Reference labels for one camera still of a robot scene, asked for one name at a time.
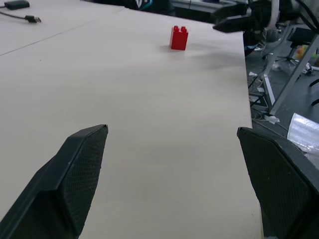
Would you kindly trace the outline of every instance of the black cable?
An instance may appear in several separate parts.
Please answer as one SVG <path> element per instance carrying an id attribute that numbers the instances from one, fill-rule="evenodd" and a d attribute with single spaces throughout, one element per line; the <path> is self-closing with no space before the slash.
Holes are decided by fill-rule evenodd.
<path id="1" fill-rule="evenodd" d="M 314 22 L 316 28 L 318 29 L 319 28 L 319 21 L 317 20 L 314 13 L 310 10 L 310 8 L 301 0 L 296 0 L 296 2 L 298 2 L 300 4 L 300 6 L 302 6 L 306 10 L 309 17 L 311 18 L 311 20 Z"/>
<path id="2" fill-rule="evenodd" d="M 319 29 L 312 25 L 304 15 L 300 14 L 300 18 L 314 33 L 319 34 Z"/>
<path id="3" fill-rule="evenodd" d="M 266 69 L 266 67 L 267 67 L 267 63 L 264 65 L 263 70 L 257 74 L 257 76 L 254 78 L 252 83 L 250 83 L 250 85 L 248 86 L 248 89 L 254 84 L 254 82 L 257 80 L 258 76 Z"/>
<path id="4" fill-rule="evenodd" d="M 17 18 L 17 19 L 27 20 L 30 23 L 41 22 L 41 19 L 39 17 L 32 16 L 32 15 L 26 15 L 23 17 L 23 16 L 11 15 L 11 14 L 5 13 L 3 11 L 0 11 L 0 14 L 5 15 L 5 16 L 9 16 L 9 17 L 13 17 L 13 18 Z"/>
<path id="5" fill-rule="evenodd" d="M 250 107 L 253 107 L 261 98 L 263 98 L 266 95 L 266 93 L 264 93 L 263 95 L 261 95 L 260 97 L 258 97 L 257 100 L 255 100 L 253 103 L 250 104 Z"/>
<path id="6" fill-rule="evenodd" d="M 8 13 L 2 12 L 2 11 L 0 11 L 0 14 L 5 15 L 5 16 L 9 16 L 9 17 L 18 18 L 18 19 L 23 19 L 23 20 L 25 19 L 22 16 L 11 15 L 11 14 L 8 14 Z"/>
<path id="7" fill-rule="evenodd" d="M 282 138 L 285 138 L 285 137 L 283 137 L 282 135 L 278 134 L 277 132 L 273 131 L 271 128 L 268 128 L 267 126 L 265 126 L 265 125 L 263 125 L 262 123 L 258 122 L 258 120 L 252 119 L 252 121 L 255 122 L 255 123 L 257 123 L 257 124 L 259 124 L 260 126 L 266 128 L 266 129 L 268 129 L 269 131 L 275 133 L 276 135 L 278 135 L 278 136 L 280 136 L 280 137 L 282 137 Z"/>
<path id="8" fill-rule="evenodd" d="M 261 120 L 263 118 L 263 115 L 259 110 L 254 109 L 254 108 L 251 108 L 250 110 L 251 110 L 251 114 L 252 114 L 252 112 L 255 112 L 259 116 L 258 119 L 256 117 L 254 117 L 254 118 L 252 118 L 252 120 Z"/>

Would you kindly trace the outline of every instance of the metal stand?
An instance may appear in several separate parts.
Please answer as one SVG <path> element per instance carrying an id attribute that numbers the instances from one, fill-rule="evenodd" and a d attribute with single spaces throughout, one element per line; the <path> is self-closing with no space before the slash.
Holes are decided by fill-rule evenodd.
<path id="1" fill-rule="evenodd" d="M 297 48 L 292 48 L 288 56 L 285 56 L 285 57 L 280 56 L 279 59 L 276 60 L 275 62 L 285 62 L 285 61 L 287 61 L 287 62 L 291 62 L 292 64 L 297 66 L 299 61 L 297 61 L 297 60 L 295 60 L 293 58 L 296 50 L 297 50 Z"/>
<path id="2" fill-rule="evenodd" d="M 319 79 L 316 79 L 314 82 L 312 82 L 312 83 L 309 85 L 309 87 L 312 87 L 312 86 L 314 86 L 315 84 L 318 84 L 318 83 L 319 83 Z M 311 106 L 315 106 L 315 105 L 317 105 L 317 104 L 319 104 L 319 99 L 315 100 L 315 101 L 311 104 Z"/>
<path id="3" fill-rule="evenodd" d="M 289 80 L 286 82 L 284 88 L 279 93 L 279 96 L 277 97 L 277 99 L 275 99 L 273 90 L 272 90 L 271 85 L 270 85 L 270 80 L 269 80 L 268 75 L 269 75 L 269 72 L 271 71 L 272 66 L 275 63 L 275 61 L 276 61 L 276 59 L 281 51 L 281 45 L 284 45 L 287 42 L 287 38 L 290 35 L 290 33 L 294 27 L 296 27 L 296 26 L 294 26 L 294 25 L 287 26 L 287 28 L 283 34 L 284 37 L 281 39 L 281 42 L 279 43 L 280 46 L 278 46 L 275 49 L 274 54 L 271 57 L 270 61 L 268 62 L 266 70 L 264 72 L 263 82 L 264 82 L 264 88 L 265 88 L 265 92 L 266 92 L 266 101 L 267 101 L 267 105 L 268 105 L 268 112 L 271 115 L 276 114 L 277 110 L 279 109 L 279 107 L 283 103 L 284 99 L 286 98 L 286 96 L 288 95 L 288 93 L 290 92 L 292 87 L 294 86 L 294 83 L 300 77 L 302 70 L 304 69 L 306 64 L 309 62 L 309 60 L 311 59 L 312 54 L 316 51 L 317 47 L 319 46 L 319 36 L 316 35 L 314 37 L 313 41 L 311 42 L 311 44 L 309 45 L 309 47 L 307 48 L 302 60 L 299 61 L 296 68 L 294 69 L 293 73 L 290 75 Z"/>

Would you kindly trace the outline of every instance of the black device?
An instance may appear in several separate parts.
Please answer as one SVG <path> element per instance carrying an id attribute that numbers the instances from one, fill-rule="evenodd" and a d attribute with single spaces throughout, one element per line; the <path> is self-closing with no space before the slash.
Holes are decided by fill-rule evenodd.
<path id="1" fill-rule="evenodd" d="M 319 34 L 318 0 L 248 0 L 224 6 L 212 14 L 214 29 L 222 32 L 274 29 L 276 23 L 299 17 Z"/>
<path id="2" fill-rule="evenodd" d="M 278 239 L 319 238 L 319 170 L 285 138 L 239 128 L 252 186 Z"/>
<path id="3" fill-rule="evenodd" d="M 10 10 L 17 10 L 21 8 L 30 7 L 30 4 L 28 1 L 17 0 L 17 1 L 6 1 L 4 2 L 4 6 Z"/>
<path id="4" fill-rule="evenodd" d="M 98 184 L 106 125 L 66 139 L 0 222 L 1 239 L 77 239 Z"/>

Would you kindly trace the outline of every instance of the wire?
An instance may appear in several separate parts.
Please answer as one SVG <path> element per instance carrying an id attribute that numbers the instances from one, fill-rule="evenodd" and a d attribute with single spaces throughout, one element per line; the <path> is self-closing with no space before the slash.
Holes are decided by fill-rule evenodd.
<path id="1" fill-rule="evenodd" d="M 300 18 L 304 21 L 304 23 L 305 23 L 312 31 L 314 31 L 315 33 L 319 34 L 319 30 L 316 29 L 316 27 L 315 27 L 314 25 L 312 25 L 304 15 L 300 14 Z"/>
<path id="2" fill-rule="evenodd" d="M 259 124 L 259 125 L 261 125 L 262 127 L 266 128 L 266 129 L 268 129 L 269 131 L 275 133 L 276 135 L 278 135 L 278 136 L 280 136 L 280 137 L 286 139 L 285 137 L 283 137 L 282 135 L 278 134 L 277 132 L 275 132 L 275 131 L 272 130 L 271 128 L 268 128 L 267 126 L 265 126 L 265 125 L 263 125 L 262 123 L 258 122 L 258 120 L 252 119 L 252 121 L 255 122 L 255 123 L 257 123 L 257 124 Z"/>
<path id="3" fill-rule="evenodd" d="M 259 75 L 264 72 L 264 70 L 266 69 L 266 67 L 267 67 L 267 63 L 264 65 L 264 68 L 261 70 L 261 72 L 259 72 L 259 73 L 255 76 L 255 78 L 253 79 L 253 81 L 249 84 L 248 89 L 250 89 L 250 87 L 255 83 L 255 81 L 258 79 Z"/>
<path id="4" fill-rule="evenodd" d="M 23 19 L 23 20 L 25 20 L 25 18 L 22 17 L 22 16 L 11 15 L 11 14 L 8 14 L 8 13 L 2 12 L 2 11 L 0 11 L 0 14 L 5 15 L 5 16 L 10 16 L 10 17 L 14 17 L 14 18 L 18 18 L 18 19 Z"/>
<path id="5" fill-rule="evenodd" d="M 276 124 L 278 124 L 281 128 L 283 128 L 285 131 L 289 131 L 286 127 L 284 127 L 281 123 L 276 122 Z"/>
<path id="6" fill-rule="evenodd" d="M 254 111 L 255 113 L 257 113 L 259 116 L 258 119 L 256 117 L 253 117 L 252 120 L 261 120 L 263 118 L 263 115 L 260 111 L 254 109 L 254 108 L 251 108 L 251 110 Z"/>
<path id="7" fill-rule="evenodd" d="M 260 85 L 257 86 L 256 88 L 258 89 L 259 87 L 261 87 L 261 85 L 264 83 L 264 80 L 261 81 Z"/>
<path id="8" fill-rule="evenodd" d="M 266 93 L 264 93 L 263 95 L 261 95 L 260 97 L 258 97 L 257 100 L 255 100 L 253 103 L 250 104 L 250 107 L 253 107 L 261 98 L 263 98 L 266 95 Z"/>

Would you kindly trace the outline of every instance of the desk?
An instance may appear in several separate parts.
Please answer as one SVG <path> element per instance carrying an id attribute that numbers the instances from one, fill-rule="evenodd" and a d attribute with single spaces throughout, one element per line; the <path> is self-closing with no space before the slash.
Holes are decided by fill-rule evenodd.
<path id="1" fill-rule="evenodd" d="M 175 24 L 185 52 L 168 47 Z M 67 136 L 107 123 L 81 239 L 261 238 L 236 137 L 251 126 L 241 33 L 124 9 L 0 65 L 1 217 Z"/>
<path id="2" fill-rule="evenodd" d="M 0 55 L 53 37 L 62 32 L 88 24 L 101 17 L 110 16 L 124 9 L 121 6 L 92 4 L 81 0 L 30 0 L 30 8 L 10 11 L 11 14 L 27 14 L 40 17 L 41 24 L 0 15 Z"/>

